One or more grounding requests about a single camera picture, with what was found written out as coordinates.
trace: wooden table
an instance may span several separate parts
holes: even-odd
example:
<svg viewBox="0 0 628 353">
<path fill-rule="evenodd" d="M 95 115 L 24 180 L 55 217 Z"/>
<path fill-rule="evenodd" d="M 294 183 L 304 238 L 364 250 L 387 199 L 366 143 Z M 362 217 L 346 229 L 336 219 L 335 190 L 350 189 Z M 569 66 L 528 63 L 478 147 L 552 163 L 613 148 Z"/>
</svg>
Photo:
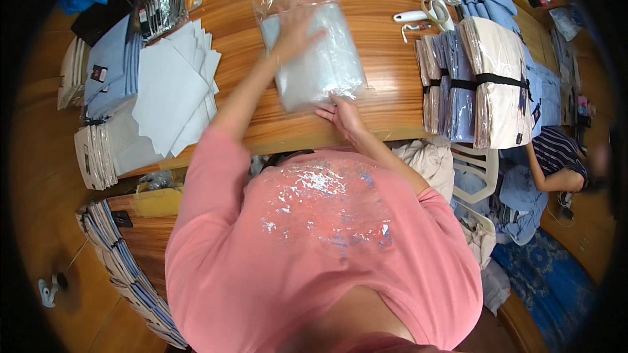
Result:
<svg viewBox="0 0 628 353">
<path fill-rule="evenodd" d="M 190 18 L 200 19 L 213 34 L 212 49 L 222 53 L 216 71 L 220 92 L 218 109 L 231 90 L 263 52 L 263 43 L 253 15 L 255 0 L 203 0 Z M 371 90 L 358 100 L 365 124 L 382 140 L 420 138 L 423 131 L 423 88 L 412 41 L 438 29 L 409 32 L 410 43 L 401 37 L 401 25 L 393 15 L 419 10 L 421 0 L 340 0 L 362 60 Z M 270 154 L 305 148 L 339 145 L 343 141 L 334 127 L 313 113 L 285 113 L 274 84 L 262 96 L 253 115 L 244 144 L 253 154 Z M 165 160 L 129 172 L 124 177 L 155 170 L 187 166 L 195 146 L 176 159 Z"/>
</svg>

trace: hand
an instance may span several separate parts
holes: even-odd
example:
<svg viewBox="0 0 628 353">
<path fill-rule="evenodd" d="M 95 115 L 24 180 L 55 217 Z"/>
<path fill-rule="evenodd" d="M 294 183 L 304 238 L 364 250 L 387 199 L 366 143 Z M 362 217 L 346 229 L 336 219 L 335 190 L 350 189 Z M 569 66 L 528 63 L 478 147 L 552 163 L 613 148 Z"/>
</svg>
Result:
<svg viewBox="0 0 628 353">
<path fill-rule="evenodd" d="M 316 12 L 314 6 L 296 7 L 294 2 L 291 2 L 287 11 L 279 7 L 281 30 L 271 55 L 277 55 L 281 63 L 287 63 L 303 53 L 316 40 L 327 35 L 326 29 L 319 29 L 308 36 L 308 28 Z"/>
<path fill-rule="evenodd" d="M 319 109 L 316 109 L 314 112 L 318 116 L 334 123 L 342 137 L 355 146 L 359 137 L 370 133 L 362 122 L 356 103 L 351 99 L 341 98 L 334 94 L 330 94 L 330 98 L 334 105 L 317 103 Z"/>
</svg>

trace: woman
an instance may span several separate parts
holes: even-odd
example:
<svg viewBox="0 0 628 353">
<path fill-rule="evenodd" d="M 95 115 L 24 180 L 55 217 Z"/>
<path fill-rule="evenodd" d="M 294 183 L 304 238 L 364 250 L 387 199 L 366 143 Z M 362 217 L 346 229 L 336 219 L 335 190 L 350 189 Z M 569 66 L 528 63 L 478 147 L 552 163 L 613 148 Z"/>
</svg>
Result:
<svg viewBox="0 0 628 353">
<path fill-rule="evenodd" d="M 281 15 L 197 145 L 166 249 L 173 319 L 197 352 L 453 349 L 480 315 L 478 264 L 443 197 L 351 101 L 316 114 L 358 153 L 295 155 L 244 188 L 242 137 L 278 66 L 324 37 L 307 37 L 312 16 Z"/>
<path fill-rule="evenodd" d="M 530 166 L 536 189 L 541 192 L 580 192 L 591 189 L 594 177 L 605 175 L 607 148 L 591 150 L 587 161 L 575 140 L 563 133 L 560 127 L 543 127 L 541 134 L 522 147 L 502 150 L 502 156 L 515 163 Z"/>
</svg>

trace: pink long-sleeve top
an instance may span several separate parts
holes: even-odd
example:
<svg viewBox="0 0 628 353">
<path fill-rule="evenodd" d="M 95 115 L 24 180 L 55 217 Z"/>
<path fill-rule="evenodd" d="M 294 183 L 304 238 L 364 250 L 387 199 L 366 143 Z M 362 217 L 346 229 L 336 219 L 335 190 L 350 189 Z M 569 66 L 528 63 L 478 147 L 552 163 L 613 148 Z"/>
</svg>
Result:
<svg viewBox="0 0 628 353">
<path fill-rule="evenodd" d="M 166 249 L 177 328 L 197 352 L 272 352 L 356 285 L 377 291 L 417 344 L 456 347 L 482 308 L 480 269 L 433 189 L 415 196 L 357 153 L 268 167 L 219 129 L 192 157 Z"/>
</svg>

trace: striped shirt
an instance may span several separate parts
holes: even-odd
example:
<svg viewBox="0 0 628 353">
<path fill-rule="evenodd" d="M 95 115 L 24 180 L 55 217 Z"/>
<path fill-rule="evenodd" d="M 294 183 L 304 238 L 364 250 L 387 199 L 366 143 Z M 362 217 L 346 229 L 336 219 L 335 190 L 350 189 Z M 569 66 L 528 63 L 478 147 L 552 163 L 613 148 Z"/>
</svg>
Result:
<svg viewBox="0 0 628 353">
<path fill-rule="evenodd" d="M 545 176 L 554 174 L 562 168 L 578 172 L 584 179 L 584 189 L 588 184 L 586 167 L 578 160 L 578 144 L 565 135 L 560 127 L 543 127 L 541 134 L 532 139 L 534 154 Z"/>
</svg>

